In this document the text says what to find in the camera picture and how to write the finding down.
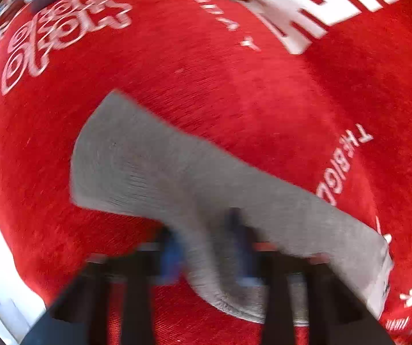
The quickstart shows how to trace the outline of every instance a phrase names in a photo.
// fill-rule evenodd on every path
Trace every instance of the red cloth surface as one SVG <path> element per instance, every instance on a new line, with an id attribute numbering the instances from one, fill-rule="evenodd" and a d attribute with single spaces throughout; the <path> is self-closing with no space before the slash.
<path id="1" fill-rule="evenodd" d="M 44 64 L 43 34 L 29 36 L 33 50 L 23 45 L 7 52 L 16 31 L 33 18 L 28 9 L 0 41 L 0 229 L 27 285 L 50 304 L 88 255 L 127 253 L 158 227 L 70 202 L 74 142 L 118 88 L 176 127 L 313 193 L 326 168 L 335 168 L 341 135 L 351 130 L 359 139 L 360 124 L 373 140 L 359 143 L 352 158 L 343 150 L 349 169 L 340 193 L 331 192 L 339 209 L 373 228 L 377 216 L 382 233 L 393 236 L 395 268 L 381 322 L 409 317 L 405 330 L 392 331 L 407 338 L 412 306 L 405 307 L 400 294 L 412 289 L 412 0 L 383 3 L 375 12 L 357 4 L 359 15 L 326 27 L 302 55 L 289 54 L 236 2 L 213 1 L 223 17 L 239 23 L 228 31 L 195 0 L 113 1 L 132 5 L 130 25 L 87 32 L 52 49 L 37 76 L 28 70 Z M 109 6 L 89 16 L 96 24 L 118 12 Z M 241 44 L 249 36 L 258 49 Z M 18 53 L 6 86 L 24 62 L 27 68 L 2 94 L 5 64 Z M 185 281 L 153 292 L 162 345 L 258 341 L 259 325 L 221 313 Z M 306 330 L 298 328 L 297 336 L 304 343 Z"/>

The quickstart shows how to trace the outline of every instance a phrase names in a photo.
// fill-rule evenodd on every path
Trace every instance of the red blanket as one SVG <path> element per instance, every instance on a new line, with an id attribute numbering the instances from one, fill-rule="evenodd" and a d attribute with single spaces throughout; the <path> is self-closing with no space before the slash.
<path id="1" fill-rule="evenodd" d="M 286 15 L 247 1 L 254 13 L 229 0 L 62 0 L 14 18 L 0 40 L 0 228 L 19 274 L 49 304 L 90 253 L 126 253 L 157 228 L 69 199 L 77 135 L 118 88 L 391 234 L 381 322 L 407 338 L 412 0 L 299 0 L 280 4 Z M 161 344 L 257 343 L 259 325 L 210 307 L 184 281 L 154 294 Z"/>

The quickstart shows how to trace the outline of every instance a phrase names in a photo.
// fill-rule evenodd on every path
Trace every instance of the red fabric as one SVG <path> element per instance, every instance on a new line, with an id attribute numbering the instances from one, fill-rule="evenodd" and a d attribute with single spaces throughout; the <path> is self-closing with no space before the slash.
<path id="1" fill-rule="evenodd" d="M 32 19 L 28 9 L 0 41 L 0 228 L 24 281 L 49 304 L 89 254 L 126 253 L 158 227 L 70 203 L 74 142 L 118 88 L 178 128 L 314 193 L 341 134 L 359 138 L 361 124 L 373 140 L 347 157 L 350 169 L 334 196 L 339 209 L 373 228 L 379 216 L 382 232 L 393 236 L 382 323 L 409 317 L 406 337 L 412 307 L 399 294 L 412 288 L 412 0 L 373 13 L 359 6 L 361 14 L 329 27 L 302 55 L 289 54 L 229 0 L 214 3 L 239 22 L 235 31 L 195 0 L 113 1 L 132 5 L 131 25 L 52 50 L 43 73 L 26 70 L 5 95 L 8 42 Z M 91 14 L 93 21 L 111 10 Z M 260 50 L 240 45 L 249 35 Z M 40 66 L 44 49 L 36 53 Z M 257 343 L 259 325 L 219 312 L 184 281 L 154 294 L 160 344 Z M 303 343 L 306 330 L 297 336 Z"/>

